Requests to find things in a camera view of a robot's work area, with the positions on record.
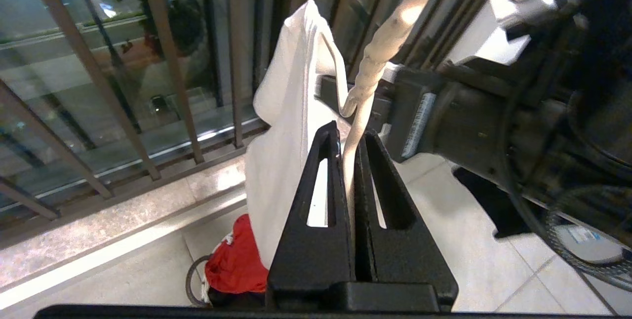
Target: white floor tile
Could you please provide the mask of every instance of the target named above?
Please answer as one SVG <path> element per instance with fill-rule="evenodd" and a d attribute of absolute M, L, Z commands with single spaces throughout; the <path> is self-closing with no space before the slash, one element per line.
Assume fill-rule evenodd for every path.
<path fill-rule="evenodd" d="M 194 261 L 210 254 L 224 236 L 233 231 L 235 220 L 245 213 L 248 213 L 248 208 L 242 206 L 219 218 L 202 220 L 201 223 L 184 229 L 183 236 Z M 198 272 L 203 274 L 203 265 L 198 267 Z"/>
<path fill-rule="evenodd" d="M 406 183 L 411 180 L 418 179 L 421 175 L 435 168 L 444 161 L 445 159 L 443 157 L 437 155 L 417 154 L 403 163 L 393 161 L 393 164 L 395 164 L 395 168 L 397 168 L 397 172 L 399 173 L 401 179 L 404 183 Z"/>
<path fill-rule="evenodd" d="M 533 271 L 537 271 L 555 256 L 555 252 L 535 234 L 514 236 L 510 238 L 510 242 Z"/>
<path fill-rule="evenodd" d="M 407 186 L 459 285 L 456 312 L 492 312 L 533 275 L 448 164 Z"/>
<path fill-rule="evenodd" d="M 7 308 L 3 319 L 27 319 L 56 304 L 189 306 L 185 276 L 191 265 L 180 233 L 152 242 L 123 258 Z M 193 288 L 199 289 L 194 278 Z"/>
<path fill-rule="evenodd" d="M 506 303 L 498 308 L 501 313 L 564 313 L 564 309 L 555 301 L 546 287 L 532 277 Z"/>
<path fill-rule="evenodd" d="M 554 258 L 538 277 L 562 308 L 570 314 L 609 315 L 609 310 L 561 258 Z"/>

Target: white cloth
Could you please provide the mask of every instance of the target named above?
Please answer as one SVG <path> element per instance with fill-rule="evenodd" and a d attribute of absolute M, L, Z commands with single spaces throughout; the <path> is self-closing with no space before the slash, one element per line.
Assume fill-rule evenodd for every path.
<path fill-rule="evenodd" d="M 271 128 L 246 150 L 248 213 L 263 265 L 269 269 L 318 128 L 338 115 L 315 99 L 318 76 L 334 74 L 333 58 L 322 39 L 330 33 L 314 1 L 285 20 L 275 55 L 253 105 Z M 312 205 L 325 210 L 327 170 L 318 169 Z M 313 225 L 325 226 L 324 213 Z"/>

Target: white towel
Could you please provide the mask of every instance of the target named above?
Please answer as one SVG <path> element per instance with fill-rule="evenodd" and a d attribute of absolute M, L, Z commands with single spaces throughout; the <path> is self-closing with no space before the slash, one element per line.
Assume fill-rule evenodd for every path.
<path fill-rule="evenodd" d="M 334 75 L 334 62 L 321 33 L 327 20 L 307 1 L 285 20 L 275 55 L 253 101 L 255 112 L 271 128 L 246 150 L 246 193 L 252 231 L 263 265 L 269 269 L 318 128 L 338 122 L 341 137 L 349 125 L 315 99 L 319 73 Z M 311 226 L 325 226 L 327 171 L 318 169 Z"/>

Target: label sticker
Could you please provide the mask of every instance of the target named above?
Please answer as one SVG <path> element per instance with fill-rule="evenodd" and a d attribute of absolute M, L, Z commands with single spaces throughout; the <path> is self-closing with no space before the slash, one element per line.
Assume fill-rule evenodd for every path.
<path fill-rule="evenodd" d="M 417 150 L 417 145 L 422 139 L 422 134 L 424 134 L 424 128 L 426 127 L 426 123 L 428 123 L 428 118 L 430 117 L 431 110 L 433 110 L 435 99 L 436 94 L 434 93 L 425 93 L 422 97 L 422 102 L 419 103 L 419 108 L 417 108 L 415 119 L 413 119 L 413 125 L 411 126 L 408 137 L 406 138 L 404 150 L 402 150 L 401 153 L 402 157 L 407 159 L 408 157 L 412 157 L 415 154 L 415 151 Z"/>
<path fill-rule="evenodd" d="M 594 231 L 589 231 L 589 229 L 586 229 L 585 227 L 568 227 L 567 230 L 568 233 L 571 234 L 571 236 L 573 237 L 573 240 L 575 240 L 575 242 L 577 242 L 578 244 L 582 244 L 583 242 L 587 241 L 599 240 L 601 238 L 598 233 Z"/>

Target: tile floor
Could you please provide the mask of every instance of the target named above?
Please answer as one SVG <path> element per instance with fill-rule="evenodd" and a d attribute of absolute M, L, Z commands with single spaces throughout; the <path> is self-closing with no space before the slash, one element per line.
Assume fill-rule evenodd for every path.
<path fill-rule="evenodd" d="M 439 157 L 417 156 L 397 168 L 460 287 L 456 312 L 609 315 L 582 279 L 534 236 L 496 241 L 494 227 Z M 56 303 L 187 306 L 184 281 L 194 259 L 210 253 L 242 207 L 203 220 L 97 268 L 0 317 L 30 318 Z M 194 288 L 199 279 L 194 279 Z"/>

